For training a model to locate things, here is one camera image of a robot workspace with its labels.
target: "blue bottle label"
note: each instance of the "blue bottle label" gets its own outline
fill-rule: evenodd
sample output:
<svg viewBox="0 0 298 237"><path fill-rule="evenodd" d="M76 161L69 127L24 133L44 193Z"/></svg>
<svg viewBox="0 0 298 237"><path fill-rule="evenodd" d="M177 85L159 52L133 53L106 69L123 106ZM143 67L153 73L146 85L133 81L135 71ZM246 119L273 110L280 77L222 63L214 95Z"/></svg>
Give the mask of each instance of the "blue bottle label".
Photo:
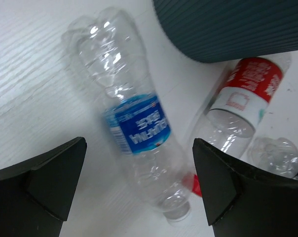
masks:
<svg viewBox="0 0 298 237"><path fill-rule="evenodd" d="M117 109L144 97L133 97ZM165 142L171 133L157 96L106 118L121 151L127 155L150 151Z"/></svg>

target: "wood grain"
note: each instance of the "wood grain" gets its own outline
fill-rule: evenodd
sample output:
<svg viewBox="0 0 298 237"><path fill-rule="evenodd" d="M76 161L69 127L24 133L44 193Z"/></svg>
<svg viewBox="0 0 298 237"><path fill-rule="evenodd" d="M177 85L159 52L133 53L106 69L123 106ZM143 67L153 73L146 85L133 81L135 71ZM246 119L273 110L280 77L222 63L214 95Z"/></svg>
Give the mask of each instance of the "wood grain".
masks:
<svg viewBox="0 0 298 237"><path fill-rule="evenodd" d="M174 229L141 203L115 164L117 151L97 110L98 88L76 76L61 34L77 17L109 5L136 19L150 71L176 137L214 87L225 63L203 65L178 52L161 30L150 0L0 1L0 169L46 152L76 136L88 150L62 237L212 236L202 200L191 198L192 220Z"/></svg>

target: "crushed plastic bottle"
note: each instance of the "crushed plastic bottle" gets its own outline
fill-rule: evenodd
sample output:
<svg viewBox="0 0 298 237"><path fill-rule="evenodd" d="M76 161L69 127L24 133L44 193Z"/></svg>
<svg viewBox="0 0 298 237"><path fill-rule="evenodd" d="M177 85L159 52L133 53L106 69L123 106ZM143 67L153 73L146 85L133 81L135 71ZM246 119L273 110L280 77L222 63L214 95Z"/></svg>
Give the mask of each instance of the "crushed plastic bottle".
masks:
<svg viewBox="0 0 298 237"><path fill-rule="evenodd" d="M154 89L133 19L110 7L97 19L71 23L63 41L73 68L85 71L102 89L104 117L120 147L117 162L129 184L169 222L186 218L193 173Z"/></svg>
<svg viewBox="0 0 298 237"><path fill-rule="evenodd" d="M260 169L287 178L298 174L298 150L286 138L260 137L248 150L248 158Z"/></svg>

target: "bottle label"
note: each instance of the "bottle label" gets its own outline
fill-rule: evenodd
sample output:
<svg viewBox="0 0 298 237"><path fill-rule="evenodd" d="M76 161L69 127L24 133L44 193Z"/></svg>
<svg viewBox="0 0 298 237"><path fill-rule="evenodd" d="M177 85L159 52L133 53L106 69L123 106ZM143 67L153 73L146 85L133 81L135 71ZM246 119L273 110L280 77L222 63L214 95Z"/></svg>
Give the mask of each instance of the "bottle label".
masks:
<svg viewBox="0 0 298 237"><path fill-rule="evenodd" d="M267 59L242 59L230 74L210 110L232 112L255 129L282 78L280 68Z"/></svg>
<svg viewBox="0 0 298 237"><path fill-rule="evenodd" d="M143 97L133 97L126 103L136 102ZM106 119L122 153L126 155L157 148L171 133L169 122L157 96L106 116Z"/></svg>

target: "barcode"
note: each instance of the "barcode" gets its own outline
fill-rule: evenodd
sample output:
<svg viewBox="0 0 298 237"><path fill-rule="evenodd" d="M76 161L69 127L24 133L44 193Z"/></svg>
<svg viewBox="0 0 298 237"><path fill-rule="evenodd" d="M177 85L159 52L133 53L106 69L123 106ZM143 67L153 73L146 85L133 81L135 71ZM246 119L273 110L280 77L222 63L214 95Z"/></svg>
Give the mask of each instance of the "barcode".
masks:
<svg viewBox="0 0 298 237"><path fill-rule="evenodd" d="M115 138L115 141L119 145L121 152L126 155L132 154L132 151L120 127L111 127L111 132Z"/></svg>

